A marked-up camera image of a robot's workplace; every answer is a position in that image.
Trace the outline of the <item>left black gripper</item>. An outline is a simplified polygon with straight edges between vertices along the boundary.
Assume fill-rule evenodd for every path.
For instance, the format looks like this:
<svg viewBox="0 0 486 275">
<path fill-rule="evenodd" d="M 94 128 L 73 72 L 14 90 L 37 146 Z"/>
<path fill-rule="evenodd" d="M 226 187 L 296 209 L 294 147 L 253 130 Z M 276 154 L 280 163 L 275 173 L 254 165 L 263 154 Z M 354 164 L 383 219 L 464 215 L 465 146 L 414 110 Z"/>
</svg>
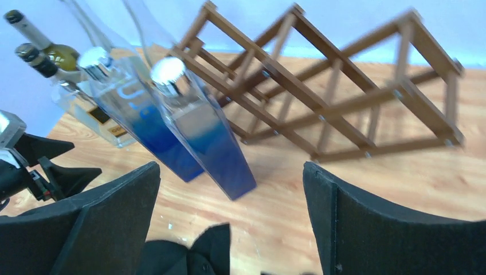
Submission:
<svg viewBox="0 0 486 275">
<path fill-rule="evenodd" d="M 36 170 L 17 168 L 1 160 L 1 207 L 6 207 L 10 197 L 25 189 L 38 201 L 72 197 L 102 173 L 100 168 L 66 168 L 50 161 L 74 149 L 72 142 L 24 133 L 14 148 L 27 162 L 38 161 L 48 181 Z"/>
</svg>

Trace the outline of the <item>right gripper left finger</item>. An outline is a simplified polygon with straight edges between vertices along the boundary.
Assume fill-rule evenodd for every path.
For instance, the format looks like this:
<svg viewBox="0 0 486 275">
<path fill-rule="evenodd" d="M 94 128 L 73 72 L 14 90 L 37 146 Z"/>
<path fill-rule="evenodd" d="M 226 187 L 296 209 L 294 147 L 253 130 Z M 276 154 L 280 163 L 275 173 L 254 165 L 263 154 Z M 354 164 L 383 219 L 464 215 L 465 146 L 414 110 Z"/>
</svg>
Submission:
<svg viewBox="0 0 486 275">
<path fill-rule="evenodd" d="M 1 216 L 2 274 L 135 274 L 160 185 L 149 162 L 72 197 Z"/>
</svg>

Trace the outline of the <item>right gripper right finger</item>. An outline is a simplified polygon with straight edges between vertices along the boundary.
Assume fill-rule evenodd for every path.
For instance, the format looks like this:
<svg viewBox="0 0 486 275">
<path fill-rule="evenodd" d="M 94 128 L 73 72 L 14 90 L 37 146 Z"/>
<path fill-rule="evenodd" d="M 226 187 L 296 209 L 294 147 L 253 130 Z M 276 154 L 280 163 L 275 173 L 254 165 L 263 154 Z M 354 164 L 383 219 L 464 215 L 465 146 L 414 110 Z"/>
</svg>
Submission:
<svg viewBox="0 0 486 275">
<path fill-rule="evenodd" d="M 485 221 L 424 213 L 303 167 L 324 274 L 484 274 Z"/>
</svg>

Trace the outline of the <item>small clear black-capped bottle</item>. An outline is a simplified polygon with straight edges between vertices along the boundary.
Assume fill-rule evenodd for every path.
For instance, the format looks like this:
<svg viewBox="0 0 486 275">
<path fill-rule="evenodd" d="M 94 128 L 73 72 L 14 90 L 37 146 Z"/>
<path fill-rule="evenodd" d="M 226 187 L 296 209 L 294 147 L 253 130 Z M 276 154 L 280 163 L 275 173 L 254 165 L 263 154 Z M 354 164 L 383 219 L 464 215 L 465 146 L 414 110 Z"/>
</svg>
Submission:
<svg viewBox="0 0 486 275">
<path fill-rule="evenodd" d="M 16 47 L 15 54 L 40 75 L 52 81 L 52 101 L 79 123 L 117 148 L 136 142 L 123 127 L 97 106 L 89 90 L 87 78 L 80 71 L 62 70 L 31 43 Z"/>
</svg>

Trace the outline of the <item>blue labelled clear bottle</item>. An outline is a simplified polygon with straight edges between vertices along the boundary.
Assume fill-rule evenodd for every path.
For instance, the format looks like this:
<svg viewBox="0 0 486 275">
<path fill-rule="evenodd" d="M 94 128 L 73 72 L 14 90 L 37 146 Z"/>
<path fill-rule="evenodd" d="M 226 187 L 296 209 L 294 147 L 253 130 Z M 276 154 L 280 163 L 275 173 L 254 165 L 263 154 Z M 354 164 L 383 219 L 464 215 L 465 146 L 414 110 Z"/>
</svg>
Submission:
<svg viewBox="0 0 486 275">
<path fill-rule="evenodd" d="M 181 180 L 190 182 L 203 173 L 165 124 L 149 92 L 148 67 L 137 53 L 116 58 L 97 46 L 82 53 L 77 66 L 87 75 L 97 105 Z"/>
</svg>

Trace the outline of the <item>dark green wine bottle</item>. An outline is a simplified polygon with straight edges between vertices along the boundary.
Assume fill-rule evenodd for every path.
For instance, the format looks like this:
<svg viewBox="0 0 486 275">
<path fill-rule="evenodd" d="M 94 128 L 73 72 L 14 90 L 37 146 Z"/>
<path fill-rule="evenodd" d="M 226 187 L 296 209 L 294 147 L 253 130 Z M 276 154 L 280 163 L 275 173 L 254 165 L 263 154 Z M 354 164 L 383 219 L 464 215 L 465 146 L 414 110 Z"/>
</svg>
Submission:
<svg viewBox="0 0 486 275">
<path fill-rule="evenodd" d="M 10 10 L 3 15 L 4 19 L 37 49 L 46 54 L 59 68 L 65 71 L 77 71 L 77 59 L 80 53 L 65 44 L 56 44 L 42 31 L 34 26 L 19 10 Z"/>
</svg>

